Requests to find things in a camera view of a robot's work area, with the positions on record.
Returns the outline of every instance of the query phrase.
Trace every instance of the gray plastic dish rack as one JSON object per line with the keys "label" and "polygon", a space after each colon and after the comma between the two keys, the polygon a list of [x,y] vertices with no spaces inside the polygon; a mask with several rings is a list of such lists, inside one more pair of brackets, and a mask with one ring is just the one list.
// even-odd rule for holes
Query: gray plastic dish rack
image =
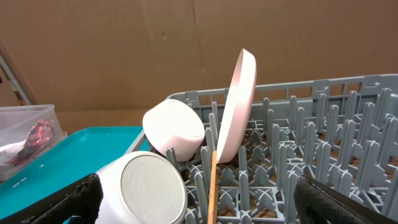
{"label": "gray plastic dish rack", "polygon": [[[357,91],[349,87],[357,85]],[[331,94],[342,86],[339,95]],[[308,98],[291,96],[296,88]],[[264,92],[285,91],[270,101]],[[218,165],[218,223],[299,223],[293,199],[298,176],[309,174],[353,200],[398,220],[398,75],[370,75],[309,82],[258,85],[262,101],[252,104],[245,139],[230,163]],[[211,152],[216,149],[224,104],[202,105],[201,97],[228,88],[176,93],[199,115],[206,141],[194,158],[176,162],[188,195],[185,223],[206,223]],[[141,132],[126,153],[146,140]]]}

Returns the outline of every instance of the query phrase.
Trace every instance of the white bowl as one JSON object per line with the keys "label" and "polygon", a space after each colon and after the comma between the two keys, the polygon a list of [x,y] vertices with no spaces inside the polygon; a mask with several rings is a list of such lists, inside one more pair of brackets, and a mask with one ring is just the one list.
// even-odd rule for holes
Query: white bowl
{"label": "white bowl", "polygon": [[229,162],[242,143],[253,103],[256,78],[256,59],[242,49],[225,103],[217,143],[217,163]]}
{"label": "white bowl", "polygon": [[152,152],[122,156],[100,169],[104,197],[96,224],[182,223],[187,193],[175,167]]}
{"label": "white bowl", "polygon": [[198,115],[185,103],[165,100],[150,109],[142,119],[149,142],[161,154],[173,147],[178,161],[189,160],[205,137]]}

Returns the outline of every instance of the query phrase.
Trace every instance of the cardboard wall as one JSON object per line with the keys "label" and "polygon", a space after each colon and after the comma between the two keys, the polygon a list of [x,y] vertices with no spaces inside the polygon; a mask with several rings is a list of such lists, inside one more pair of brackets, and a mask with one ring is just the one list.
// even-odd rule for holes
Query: cardboard wall
{"label": "cardboard wall", "polygon": [[20,106],[19,100],[14,93],[9,81],[0,69],[0,107]]}
{"label": "cardboard wall", "polygon": [[398,1],[0,0],[0,39],[34,103],[151,108],[229,86],[239,51],[257,84],[398,73]]}

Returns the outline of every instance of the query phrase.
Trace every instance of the wooden chopstick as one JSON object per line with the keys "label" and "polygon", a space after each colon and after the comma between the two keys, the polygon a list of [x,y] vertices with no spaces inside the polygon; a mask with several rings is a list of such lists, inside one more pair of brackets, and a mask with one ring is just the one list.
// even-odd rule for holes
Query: wooden chopstick
{"label": "wooden chopstick", "polygon": [[207,224],[215,224],[216,223],[217,208],[218,208],[219,187],[218,187],[218,185],[216,185],[217,151],[213,151],[212,158],[213,158],[213,160],[211,162],[209,211],[208,211]]}

